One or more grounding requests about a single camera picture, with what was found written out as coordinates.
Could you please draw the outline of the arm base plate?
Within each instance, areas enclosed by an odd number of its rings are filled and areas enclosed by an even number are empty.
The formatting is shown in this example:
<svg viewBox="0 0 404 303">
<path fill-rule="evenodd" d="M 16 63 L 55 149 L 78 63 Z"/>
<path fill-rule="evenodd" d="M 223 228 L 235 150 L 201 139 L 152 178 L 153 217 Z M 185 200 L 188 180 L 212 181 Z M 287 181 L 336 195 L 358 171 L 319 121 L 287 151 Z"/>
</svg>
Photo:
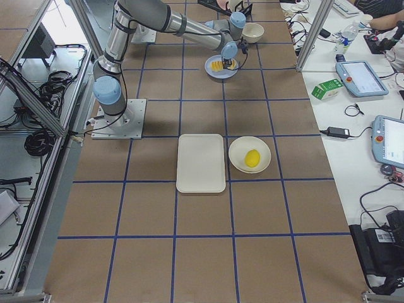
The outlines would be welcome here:
<svg viewBox="0 0 404 303">
<path fill-rule="evenodd" d="M 129 99 L 123 116 L 112 123 L 112 117 L 105 115 L 99 106 L 98 114 L 103 118 L 95 121 L 91 137 L 95 140 L 141 139 L 145 112 L 146 99 Z"/>
<path fill-rule="evenodd" d="M 138 25 L 135 34 L 132 37 L 132 44 L 154 44 L 156 41 L 157 32 L 155 30 Z"/>
</svg>

